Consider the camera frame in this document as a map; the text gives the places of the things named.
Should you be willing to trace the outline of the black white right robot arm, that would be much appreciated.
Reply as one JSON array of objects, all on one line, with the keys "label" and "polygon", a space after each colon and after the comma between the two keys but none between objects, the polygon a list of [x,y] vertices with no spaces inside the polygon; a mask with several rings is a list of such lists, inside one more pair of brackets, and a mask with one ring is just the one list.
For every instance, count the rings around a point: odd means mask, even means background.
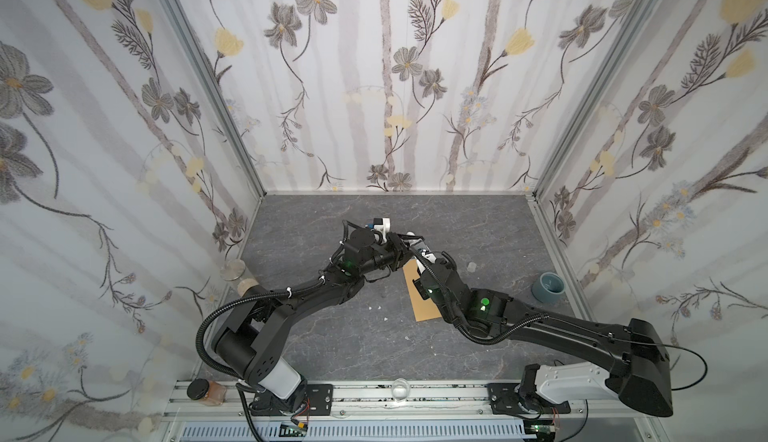
[{"label": "black white right robot arm", "polygon": [[490,289],[473,289],[459,276],[447,253],[414,249],[420,272],[417,290],[431,299],[446,322],[469,341],[491,346],[506,340],[528,342],[577,357],[600,370],[610,396],[637,412],[674,413],[671,344],[655,327],[633,318],[606,324],[554,313]]}]

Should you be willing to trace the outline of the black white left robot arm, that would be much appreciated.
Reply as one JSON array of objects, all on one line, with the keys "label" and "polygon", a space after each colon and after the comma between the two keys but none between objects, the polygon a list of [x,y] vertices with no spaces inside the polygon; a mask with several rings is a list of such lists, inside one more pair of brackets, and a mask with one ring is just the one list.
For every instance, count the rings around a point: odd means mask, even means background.
[{"label": "black white left robot arm", "polygon": [[195,335],[198,356],[249,389],[265,389],[277,399],[279,411],[301,409],[307,399],[306,378],[282,358],[294,324],[351,300],[369,282],[368,274],[403,268],[422,241],[415,234],[344,224],[338,248],[313,279],[278,291],[251,287],[206,316]]}]

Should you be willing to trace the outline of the tan paper envelope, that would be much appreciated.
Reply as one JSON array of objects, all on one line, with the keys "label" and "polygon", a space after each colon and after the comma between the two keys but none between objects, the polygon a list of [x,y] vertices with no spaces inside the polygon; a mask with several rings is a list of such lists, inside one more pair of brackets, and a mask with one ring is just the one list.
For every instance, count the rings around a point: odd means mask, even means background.
[{"label": "tan paper envelope", "polygon": [[414,285],[414,282],[419,277],[417,269],[418,265],[415,260],[410,260],[403,267],[406,288],[408,290],[414,319],[416,322],[441,319],[442,316],[437,306],[429,298],[423,299]]}]

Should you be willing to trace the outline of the white glue stick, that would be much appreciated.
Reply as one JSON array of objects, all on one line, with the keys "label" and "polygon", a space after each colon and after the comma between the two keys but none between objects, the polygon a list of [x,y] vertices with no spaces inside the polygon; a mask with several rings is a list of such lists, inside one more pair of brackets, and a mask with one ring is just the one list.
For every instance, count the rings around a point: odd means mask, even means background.
[{"label": "white glue stick", "polygon": [[424,262],[424,261],[427,261],[428,263],[436,262],[437,255],[427,245],[423,236],[417,236],[416,234],[411,232],[408,233],[408,236],[409,236],[409,239],[407,242],[407,247],[411,255],[413,255],[417,260],[421,262]]}]

